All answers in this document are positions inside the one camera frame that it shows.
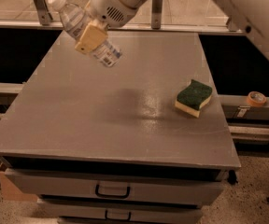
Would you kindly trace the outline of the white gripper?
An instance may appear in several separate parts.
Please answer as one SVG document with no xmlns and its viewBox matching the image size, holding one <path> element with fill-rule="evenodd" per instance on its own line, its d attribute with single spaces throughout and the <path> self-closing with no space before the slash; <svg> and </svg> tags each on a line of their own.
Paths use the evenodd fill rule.
<svg viewBox="0 0 269 224">
<path fill-rule="evenodd" d="M 137 9 L 128 7 L 121 0 L 89 0 L 85 10 L 96 20 L 90 21 L 79 40 L 75 50 L 89 54 L 108 38 L 104 23 L 117 28 L 124 26 L 136 14 Z"/>
</svg>

